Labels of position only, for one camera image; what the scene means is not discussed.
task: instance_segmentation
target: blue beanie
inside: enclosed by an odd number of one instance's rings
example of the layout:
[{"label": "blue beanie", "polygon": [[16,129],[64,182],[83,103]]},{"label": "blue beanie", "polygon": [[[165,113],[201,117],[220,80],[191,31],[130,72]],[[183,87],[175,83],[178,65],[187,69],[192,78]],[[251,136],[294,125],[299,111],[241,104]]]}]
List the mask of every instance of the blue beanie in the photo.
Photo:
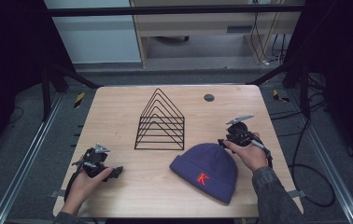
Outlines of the blue beanie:
[{"label": "blue beanie", "polygon": [[204,143],[176,156],[170,169],[194,187],[229,204],[235,190],[237,166],[220,145]]}]

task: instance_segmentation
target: gray sleeve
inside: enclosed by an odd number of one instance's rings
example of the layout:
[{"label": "gray sleeve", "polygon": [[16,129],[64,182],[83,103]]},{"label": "gray sleeve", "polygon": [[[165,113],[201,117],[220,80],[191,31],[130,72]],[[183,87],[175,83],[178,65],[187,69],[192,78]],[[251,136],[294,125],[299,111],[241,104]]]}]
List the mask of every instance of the gray sleeve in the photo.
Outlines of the gray sleeve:
[{"label": "gray sleeve", "polygon": [[85,221],[78,217],[72,216],[70,214],[60,212],[57,217],[54,218],[53,224],[86,224]]},{"label": "gray sleeve", "polygon": [[252,185],[258,195],[261,223],[305,223],[304,216],[272,168],[256,170],[252,176]]}]

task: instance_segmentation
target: red embroidered logo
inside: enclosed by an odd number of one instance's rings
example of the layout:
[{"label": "red embroidered logo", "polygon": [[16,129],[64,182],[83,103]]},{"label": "red embroidered logo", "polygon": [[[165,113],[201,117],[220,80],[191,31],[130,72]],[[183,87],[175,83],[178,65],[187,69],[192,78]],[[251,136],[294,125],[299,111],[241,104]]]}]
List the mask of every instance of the red embroidered logo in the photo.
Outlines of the red embroidered logo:
[{"label": "red embroidered logo", "polygon": [[200,173],[199,177],[197,177],[197,181],[200,182],[202,185],[205,185],[206,179],[209,179],[209,176],[205,173]]}]

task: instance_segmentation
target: wall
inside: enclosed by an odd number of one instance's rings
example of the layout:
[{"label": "wall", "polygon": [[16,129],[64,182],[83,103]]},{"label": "wall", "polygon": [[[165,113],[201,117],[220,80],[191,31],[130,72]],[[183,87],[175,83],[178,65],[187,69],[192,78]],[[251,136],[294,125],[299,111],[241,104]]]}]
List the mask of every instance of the wall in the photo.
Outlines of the wall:
[{"label": "wall", "polygon": [[[130,6],[128,0],[45,0],[45,3],[48,8]],[[74,66],[141,63],[132,16],[60,17],[53,20]]]}]

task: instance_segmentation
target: person's left hand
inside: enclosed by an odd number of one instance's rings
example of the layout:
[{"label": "person's left hand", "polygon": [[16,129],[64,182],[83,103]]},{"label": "person's left hand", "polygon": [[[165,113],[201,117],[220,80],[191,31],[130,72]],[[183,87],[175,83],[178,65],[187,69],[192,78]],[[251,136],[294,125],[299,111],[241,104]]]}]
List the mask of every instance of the person's left hand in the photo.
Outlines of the person's left hand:
[{"label": "person's left hand", "polygon": [[112,170],[112,168],[106,168],[93,178],[90,178],[84,170],[81,170],[69,190],[61,212],[76,216],[80,206],[89,198],[102,180],[112,173]]}]

